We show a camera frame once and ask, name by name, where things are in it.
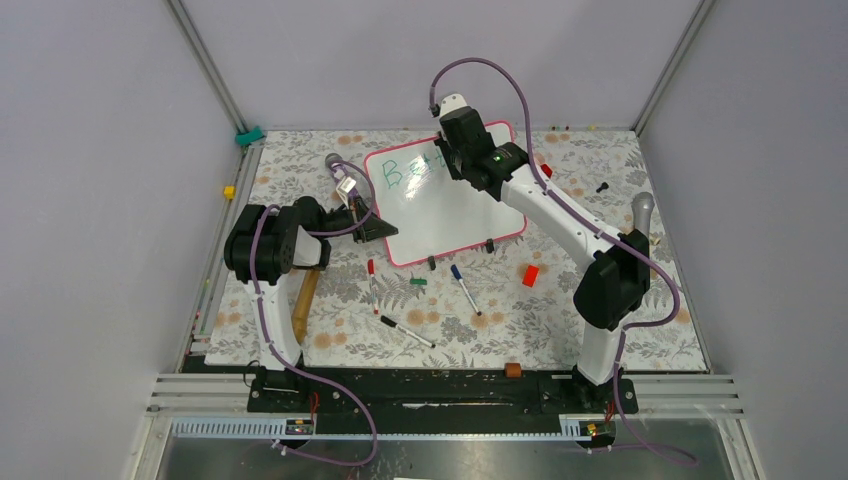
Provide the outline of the pink framed whiteboard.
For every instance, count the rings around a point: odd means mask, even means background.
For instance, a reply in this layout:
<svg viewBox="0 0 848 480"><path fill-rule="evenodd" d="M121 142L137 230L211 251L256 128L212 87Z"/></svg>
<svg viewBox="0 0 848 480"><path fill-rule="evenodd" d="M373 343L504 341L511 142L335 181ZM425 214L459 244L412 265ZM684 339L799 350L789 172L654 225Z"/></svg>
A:
<svg viewBox="0 0 848 480"><path fill-rule="evenodd" d="M527 227L520 212L453 180L433 137L372 152L364 167L376 213L398 229L385 240L395 267L507 239Z"/></svg>

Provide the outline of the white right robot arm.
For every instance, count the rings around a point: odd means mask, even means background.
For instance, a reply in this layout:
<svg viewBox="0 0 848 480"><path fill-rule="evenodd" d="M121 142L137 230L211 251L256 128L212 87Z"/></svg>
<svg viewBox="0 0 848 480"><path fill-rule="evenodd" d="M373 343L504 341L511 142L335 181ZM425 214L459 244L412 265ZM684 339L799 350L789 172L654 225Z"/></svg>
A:
<svg viewBox="0 0 848 480"><path fill-rule="evenodd" d="M620 372L615 357L624 320L641 306L650 286L647 237L592 220L539 172L524 149L513 142L496 144L472 107L438 107L435 115L441 129L435 143L451 177L531 220L581 272L573 302L586 326L573 396L583 410L601 410L612 400L612 383Z"/></svg>

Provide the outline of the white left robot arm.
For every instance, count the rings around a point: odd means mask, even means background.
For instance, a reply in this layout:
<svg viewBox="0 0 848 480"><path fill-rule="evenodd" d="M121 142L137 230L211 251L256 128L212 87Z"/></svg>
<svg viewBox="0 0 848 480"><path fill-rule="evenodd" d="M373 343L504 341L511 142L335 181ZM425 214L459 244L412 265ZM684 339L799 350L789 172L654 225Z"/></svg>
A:
<svg viewBox="0 0 848 480"><path fill-rule="evenodd" d="M226 238L224 262L248 293L260 334L259 363L283 371L300 361L302 347L288 300L291 272L325 270L333 237L350 234L355 242L367 243L398 233L360 197L329 210L311 196L282 207L246 205Z"/></svg>

